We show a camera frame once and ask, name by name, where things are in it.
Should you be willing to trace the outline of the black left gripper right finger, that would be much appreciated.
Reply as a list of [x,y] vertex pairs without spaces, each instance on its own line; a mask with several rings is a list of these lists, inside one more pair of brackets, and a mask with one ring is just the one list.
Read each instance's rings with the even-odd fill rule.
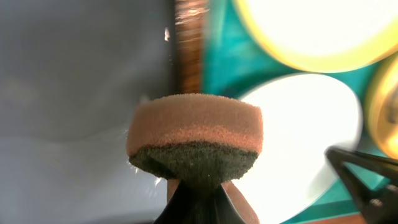
[[[366,223],[397,223],[397,160],[358,151],[346,151],[335,146],[329,147],[325,154]],[[369,170],[389,181],[379,189],[370,189],[350,171],[348,164]]]

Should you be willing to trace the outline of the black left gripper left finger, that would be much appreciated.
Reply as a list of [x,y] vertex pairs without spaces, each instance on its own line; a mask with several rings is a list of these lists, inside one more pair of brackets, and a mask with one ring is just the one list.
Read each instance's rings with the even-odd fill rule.
[[216,224],[214,196],[214,189],[195,189],[181,182],[154,224]]

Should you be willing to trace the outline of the green and orange sponge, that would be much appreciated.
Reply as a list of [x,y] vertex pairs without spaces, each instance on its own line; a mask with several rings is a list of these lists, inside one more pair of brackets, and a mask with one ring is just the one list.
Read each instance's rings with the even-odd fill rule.
[[262,151],[261,109],[199,93],[171,95],[140,105],[126,142],[129,162],[167,181],[167,204],[179,183],[214,189],[218,223],[258,223],[233,184]]

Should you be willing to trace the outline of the yellow plate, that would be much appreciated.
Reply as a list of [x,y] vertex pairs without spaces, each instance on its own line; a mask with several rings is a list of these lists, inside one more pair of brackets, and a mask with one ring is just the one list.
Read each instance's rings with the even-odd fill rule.
[[270,56],[308,72],[347,72],[397,51],[397,0],[234,0]]
[[364,100],[368,133],[387,156],[397,159],[397,54],[382,61]]

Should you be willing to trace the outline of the white plate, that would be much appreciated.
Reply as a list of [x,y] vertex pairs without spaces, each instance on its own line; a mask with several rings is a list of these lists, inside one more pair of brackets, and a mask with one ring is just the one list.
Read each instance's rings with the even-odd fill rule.
[[330,146],[356,149],[361,105],[349,86],[314,73],[276,78],[241,100],[260,107],[264,140],[253,167],[233,183],[261,223],[282,223],[336,182],[325,152]]

